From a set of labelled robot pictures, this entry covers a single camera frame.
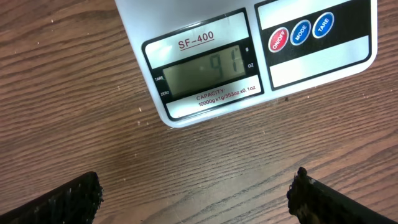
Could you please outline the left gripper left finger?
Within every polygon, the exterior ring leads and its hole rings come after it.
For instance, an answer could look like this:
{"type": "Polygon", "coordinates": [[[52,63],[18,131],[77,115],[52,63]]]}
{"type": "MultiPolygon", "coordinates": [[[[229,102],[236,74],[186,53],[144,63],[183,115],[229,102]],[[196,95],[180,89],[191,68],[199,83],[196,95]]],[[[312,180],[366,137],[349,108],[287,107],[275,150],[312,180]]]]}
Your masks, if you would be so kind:
{"type": "Polygon", "coordinates": [[[1,215],[1,223],[93,223],[103,201],[96,172],[87,172],[1,215]]]}

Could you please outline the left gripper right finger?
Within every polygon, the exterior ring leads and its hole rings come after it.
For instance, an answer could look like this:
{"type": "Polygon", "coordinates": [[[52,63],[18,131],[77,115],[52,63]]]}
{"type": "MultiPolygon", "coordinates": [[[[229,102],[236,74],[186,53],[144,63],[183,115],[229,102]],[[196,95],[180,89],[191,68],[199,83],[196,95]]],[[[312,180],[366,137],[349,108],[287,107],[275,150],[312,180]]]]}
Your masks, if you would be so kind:
{"type": "Polygon", "coordinates": [[[287,191],[289,213],[302,224],[397,224],[307,175],[300,167],[287,191]]]}

